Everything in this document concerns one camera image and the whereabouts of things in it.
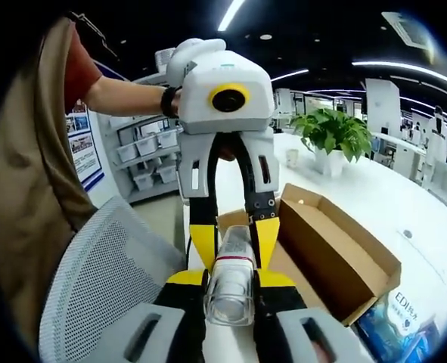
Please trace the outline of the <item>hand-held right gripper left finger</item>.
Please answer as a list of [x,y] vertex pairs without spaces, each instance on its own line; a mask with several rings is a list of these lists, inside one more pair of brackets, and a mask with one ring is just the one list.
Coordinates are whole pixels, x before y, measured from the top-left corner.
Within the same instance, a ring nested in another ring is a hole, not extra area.
[[184,270],[171,276],[155,301],[142,308],[139,326],[123,356],[127,362],[204,362],[203,297],[209,272]]

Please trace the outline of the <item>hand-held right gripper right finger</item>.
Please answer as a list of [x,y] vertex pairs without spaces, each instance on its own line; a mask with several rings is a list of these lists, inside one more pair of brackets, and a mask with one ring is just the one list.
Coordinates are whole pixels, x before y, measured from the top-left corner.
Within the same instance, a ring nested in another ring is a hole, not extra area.
[[286,275],[257,269],[253,339],[261,362],[359,362],[359,343],[332,315],[303,302]]

